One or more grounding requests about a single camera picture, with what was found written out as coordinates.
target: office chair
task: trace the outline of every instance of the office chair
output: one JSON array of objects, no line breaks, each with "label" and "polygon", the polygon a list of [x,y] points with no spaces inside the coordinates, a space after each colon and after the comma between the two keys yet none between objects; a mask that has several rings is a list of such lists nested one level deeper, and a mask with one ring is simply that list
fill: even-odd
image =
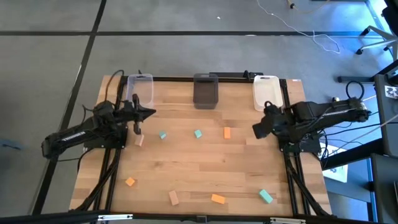
[{"label": "office chair", "polygon": [[392,47],[392,59],[398,60],[398,37],[395,34],[398,34],[398,1],[391,1],[390,6],[387,5],[385,9],[382,11],[383,17],[386,19],[392,34],[384,32],[383,30],[379,30],[373,26],[368,26],[362,33],[361,36],[365,36],[373,30],[378,33],[380,36],[385,38],[385,41],[369,44],[362,46],[360,49],[356,51],[356,54],[361,55],[364,49],[369,49],[378,46],[386,46],[384,50],[389,50],[389,47]]}]

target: plastic container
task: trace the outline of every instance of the plastic container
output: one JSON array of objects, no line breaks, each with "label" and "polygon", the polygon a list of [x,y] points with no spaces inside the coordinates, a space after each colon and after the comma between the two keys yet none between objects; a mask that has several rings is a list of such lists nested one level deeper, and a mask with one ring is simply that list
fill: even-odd
[{"label": "plastic container", "polygon": [[129,75],[126,99],[132,101],[132,95],[135,93],[139,97],[141,106],[145,108],[154,107],[154,80],[151,74]]},{"label": "plastic container", "polygon": [[270,101],[277,107],[284,104],[280,90],[279,78],[269,75],[258,75],[253,81],[254,109],[264,110],[264,103]]},{"label": "plastic container", "polygon": [[194,74],[193,104],[196,109],[214,109],[218,103],[218,76]]}]

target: teal block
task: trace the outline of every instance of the teal block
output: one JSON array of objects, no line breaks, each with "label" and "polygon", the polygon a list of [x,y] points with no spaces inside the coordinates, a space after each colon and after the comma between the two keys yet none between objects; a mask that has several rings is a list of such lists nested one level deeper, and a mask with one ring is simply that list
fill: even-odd
[{"label": "teal block", "polygon": [[259,192],[260,196],[262,197],[262,199],[264,199],[267,203],[271,203],[272,202],[272,197],[271,195],[269,195],[266,190],[262,189]]},{"label": "teal block", "polygon": [[196,136],[197,138],[200,138],[200,137],[201,137],[201,131],[200,131],[200,130],[196,130],[196,131],[195,131],[195,136]]},{"label": "teal block", "polygon": [[160,136],[161,139],[166,138],[166,133],[164,131],[161,131],[159,133],[159,136]]}]

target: wooden table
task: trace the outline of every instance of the wooden table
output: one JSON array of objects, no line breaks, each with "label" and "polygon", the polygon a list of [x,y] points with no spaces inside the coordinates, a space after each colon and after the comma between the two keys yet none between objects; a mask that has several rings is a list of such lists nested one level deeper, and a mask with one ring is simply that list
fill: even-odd
[{"label": "wooden table", "polygon": [[[98,102],[103,101],[103,79]],[[116,99],[119,79],[109,86],[109,100]],[[290,103],[305,100],[300,80],[287,80]],[[289,187],[277,138],[270,134],[256,139],[252,125],[264,116],[254,110],[251,83],[219,83],[219,102],[215,110],[193,107],[193,83],[154,82],[156,114],[144,121],[142,147],[129,123],[127,146],[121,153],[114,190],[112,212],[292,216]],[[231,127],[231,139],[224,139],[223,128]],[[196,139],[194,130],[203,136]],[[167,137],[159,137],[165,131]],[[95,149],[82,160],[70,208],[79,206],[98,182],[104,149]],[[319,161],[301,153],[305,183],[314,198],[331,212]],[[124,181],[132,177],[129,187]],[[107,193],[104,188],[101,206]],[[265,189],[274,199],[266,204],[259,196]],[[180,203],[169,199],[175,190]],[[226,197],[224,205],[210,200],[212,194]],[[299,211],[302,199],[296,186]]]}]

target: floor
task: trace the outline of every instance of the floor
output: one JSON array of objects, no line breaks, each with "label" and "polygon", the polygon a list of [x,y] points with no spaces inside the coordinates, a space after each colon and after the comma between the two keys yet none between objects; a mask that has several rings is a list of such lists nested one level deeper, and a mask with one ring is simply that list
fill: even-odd
[{"label": "floor", "polygon": [[[1,30],[91,30],[100,0],[3,0],[0,1]],[[296,0],[302,10],[314,9],[319,1]],[[304,31],[356,31],[374,19],[363,2],[330,2],[311,14],[300,14],[286,2],[260,0],[261,6]],[[267,15],[256,0],[113,0],[108,1],[99,25],[100,31],[118,30],[262,30],[291,31],[275,17]],[[117,69],[153,75],[192,76],[203,72],[264,72],[279,78],[301,79],[307,100],[323,103],[337,96],[346,98],[345,85],[335,82],[338,75],[370,76],[392,62],[389,52],[370,49],[362,55],[355,51],[378,37],[332,37],[341,53],[326,52],[311,38],[299,36],[134,36],[96,37],[85,70],[70,125],[83,116],[81,105],[93,106],[103,75]],[[0,36],[0,138],[21,143],[21,151],[0,148],[0,217],[28,214],[44,172],[45,159],[40,144],[57,130],[70,91],[79,71],[87,36],[10,37]],[[320,37],[327,49],[335,44]],[[359,87],[350,88],[352,95]],[[366,85],[364,98],[374,95]],[[376,99],[365,102],[377,111]],[[377,115],[366,124],[378,123]],[[365,124],[354,124],[359,127]],[[341,128],[330,128],[328,133]],[[362,130],[337,135],[350,141]],[[359,139],[366,143],[380,136]],[[343,142],[330,141],[341,146]],[[350,144],[347,149],[355,147]],[[74,147],[61,159],[78,157]],[[44,212],[68,209],[76,177],[76,162],[60,162],[55,171]],[[336,199],[330,194],[330,200]],[[362,207],[359,202],[348,202]],[[332,205],[339,217],[352,217]]]}]

